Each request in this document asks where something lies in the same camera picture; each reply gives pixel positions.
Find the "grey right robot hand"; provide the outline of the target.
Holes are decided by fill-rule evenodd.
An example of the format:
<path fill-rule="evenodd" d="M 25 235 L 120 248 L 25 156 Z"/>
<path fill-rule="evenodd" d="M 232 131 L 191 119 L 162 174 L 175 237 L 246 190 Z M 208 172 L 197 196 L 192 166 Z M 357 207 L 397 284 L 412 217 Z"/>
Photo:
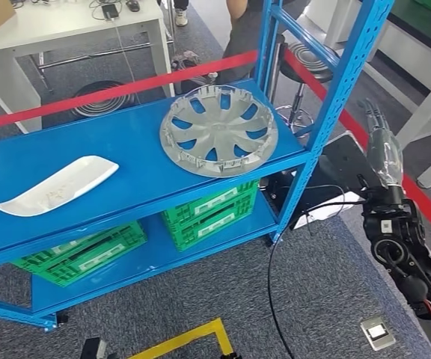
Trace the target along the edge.
<path fill-rule="evenodd" d="M 366 158 L 385 186 L 401 186 L 403 180 L 403 154 L 385 115 L 369 99 L 359 101 L 368 123 Z"/>

